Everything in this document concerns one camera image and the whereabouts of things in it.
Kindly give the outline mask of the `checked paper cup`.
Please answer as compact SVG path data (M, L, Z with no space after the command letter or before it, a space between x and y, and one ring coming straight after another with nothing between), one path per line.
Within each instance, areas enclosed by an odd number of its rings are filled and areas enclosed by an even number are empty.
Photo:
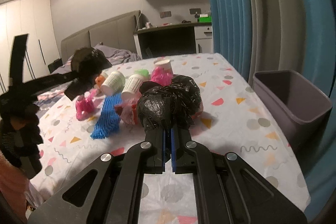
M142 75L139 74L131 75L126 82L123 91L121 92L121 99L123 101L126 101L136 97L136 95L139 92L140 86L143 84L145 80L146 78L143 77Z
M113 71L102 83L101 91L105 96L117 94L125 84L125 76L119 71Z

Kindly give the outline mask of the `green foam net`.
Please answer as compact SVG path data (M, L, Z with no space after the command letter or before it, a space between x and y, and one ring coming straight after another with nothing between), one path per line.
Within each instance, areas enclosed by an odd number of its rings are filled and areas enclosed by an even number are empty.
M149 78L149 71L147 69L137 69L134 71L135 74L141 75L145 78Z

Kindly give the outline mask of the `black plastic trash bag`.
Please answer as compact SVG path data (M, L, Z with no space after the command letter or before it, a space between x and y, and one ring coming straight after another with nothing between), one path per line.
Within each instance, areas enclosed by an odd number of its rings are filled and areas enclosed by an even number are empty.
M146 81L139 91L137 116L145 132L159 127L170 129L175 124L189 127L202 111L201 92L189 76L174 75L167 86Z

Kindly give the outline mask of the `grey plastic trash bin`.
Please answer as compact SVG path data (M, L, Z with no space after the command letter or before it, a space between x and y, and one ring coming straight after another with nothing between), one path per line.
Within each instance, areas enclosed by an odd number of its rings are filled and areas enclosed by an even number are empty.
M253 89L276 120L292 150L320 137L333 104L318 87L296 71L253 75Z

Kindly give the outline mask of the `pink foam net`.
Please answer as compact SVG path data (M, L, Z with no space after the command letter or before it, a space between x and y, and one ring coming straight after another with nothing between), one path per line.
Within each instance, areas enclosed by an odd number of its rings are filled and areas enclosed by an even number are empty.
M97 111L97 107L94 103L96 94L97 90L92 89L91 91L85 92L83 95L78 96L75 103L77 120L83 121L88 119Z

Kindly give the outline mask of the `orange small item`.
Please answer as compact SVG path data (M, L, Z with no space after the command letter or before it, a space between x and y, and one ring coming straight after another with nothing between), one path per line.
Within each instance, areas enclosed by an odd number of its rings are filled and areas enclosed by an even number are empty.
M96 77L96 79L95 79L94 87L96 89L100 89L102 84L104 83L104 81L107 79L107 77L108 77L107 73L101 72L101 74L98 77Z

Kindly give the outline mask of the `black bedside table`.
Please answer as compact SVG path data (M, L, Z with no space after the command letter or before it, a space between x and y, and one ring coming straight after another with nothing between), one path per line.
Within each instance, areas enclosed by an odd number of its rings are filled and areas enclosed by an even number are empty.
M60 68L63 65L62 59L56 59L48 65L50 73L53 73L56 69Z

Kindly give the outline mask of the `grey upholstered headboard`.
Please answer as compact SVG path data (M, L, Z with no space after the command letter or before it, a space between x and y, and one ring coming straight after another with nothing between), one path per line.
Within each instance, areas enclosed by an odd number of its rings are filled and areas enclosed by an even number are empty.
M75 32L60 43L62 61L65 63L79 48L98 44L136 53L133 33L141 25L140 11L135 10Z

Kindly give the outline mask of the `blue foam net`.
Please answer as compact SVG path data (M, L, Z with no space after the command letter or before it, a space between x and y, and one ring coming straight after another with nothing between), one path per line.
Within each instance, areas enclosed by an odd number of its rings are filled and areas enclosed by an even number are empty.
M118 132L120 116L116 113L114 107L120 104L121 101L121 93L105 97L100 117L90 135L92 139L105 139Z

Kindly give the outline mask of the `red and pink wrapper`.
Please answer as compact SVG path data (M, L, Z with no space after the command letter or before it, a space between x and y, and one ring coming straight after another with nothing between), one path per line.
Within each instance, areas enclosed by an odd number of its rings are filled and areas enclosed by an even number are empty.
M138 124L137 102L138 99L133 98L122 101L120 104L114 106L115 112L124 123L133 125Z

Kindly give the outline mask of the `patterned white bed sheet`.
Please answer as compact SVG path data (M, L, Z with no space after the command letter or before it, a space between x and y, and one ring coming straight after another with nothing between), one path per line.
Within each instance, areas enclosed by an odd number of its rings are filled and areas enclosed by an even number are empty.
M171 85L140 88L136 124L120 96L83 121L67 97L42 116L29 223L306 223L298 162L247 82L220 54L171 65Z

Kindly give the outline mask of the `dark desk with drawers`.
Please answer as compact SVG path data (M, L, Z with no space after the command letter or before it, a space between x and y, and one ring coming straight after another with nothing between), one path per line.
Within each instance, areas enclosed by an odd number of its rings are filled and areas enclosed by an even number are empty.
M181 23L146 28L133 34L142 59L161 56L214 53L211 23Z

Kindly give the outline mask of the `green box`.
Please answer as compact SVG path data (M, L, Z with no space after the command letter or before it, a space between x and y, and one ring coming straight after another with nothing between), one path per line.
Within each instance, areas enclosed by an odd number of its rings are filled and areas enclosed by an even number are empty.
M201 14L199 16L199 23L211 23L212 17L208 14Z

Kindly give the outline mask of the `blue and grey curtain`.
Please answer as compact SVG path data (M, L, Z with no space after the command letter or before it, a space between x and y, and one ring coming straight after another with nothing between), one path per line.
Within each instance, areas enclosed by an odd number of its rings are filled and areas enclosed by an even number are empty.
M253 86L263 71L296 71L333 108L323 134L299 148L305 215L335 223L335 0L210 0L214 48Z

